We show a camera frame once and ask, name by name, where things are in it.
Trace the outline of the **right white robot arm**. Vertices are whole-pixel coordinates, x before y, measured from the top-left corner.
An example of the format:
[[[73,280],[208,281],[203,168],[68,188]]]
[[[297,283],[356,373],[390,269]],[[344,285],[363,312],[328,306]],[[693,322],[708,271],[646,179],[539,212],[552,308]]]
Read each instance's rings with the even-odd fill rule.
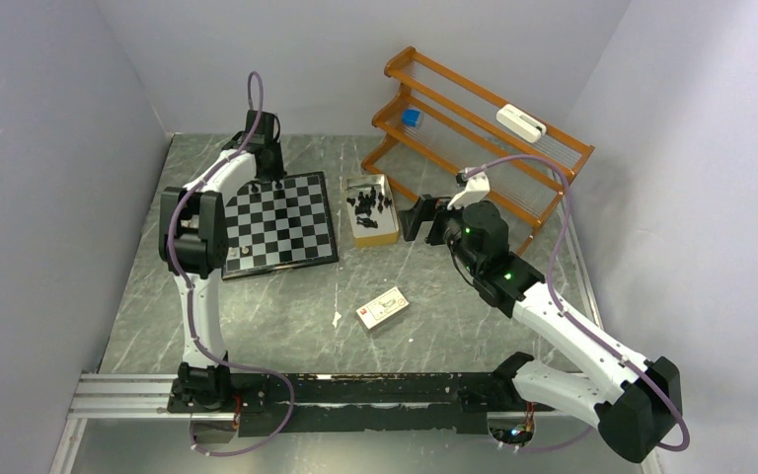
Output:
[[[525,353],[512,355],[495,373],[493,396],[501,407],[515,409],[526,401],[564,412],[633,463],[645,461],[678,427],[683,405],[677,365],[627,348],[575,310],[510,250],[508,226],[493,203],[451,208],[444,197],[424,195],[399,219],[407,241],[430,223],[426,243],[448,248],[485,303],[542,336],[581,371],[575,375]]]

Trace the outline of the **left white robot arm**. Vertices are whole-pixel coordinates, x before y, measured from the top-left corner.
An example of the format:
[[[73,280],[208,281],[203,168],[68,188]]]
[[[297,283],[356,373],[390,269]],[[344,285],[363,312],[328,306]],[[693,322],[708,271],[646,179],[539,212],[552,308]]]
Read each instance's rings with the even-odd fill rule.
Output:
[[[284,177],[276,115],[250,110],[238,132],[201,175],[160,196],[159,255],[181,297],[185,347],[175,396],[218,411],[234,395],[219,323],[217,278],[229,250],[226,202],[246,184]]]

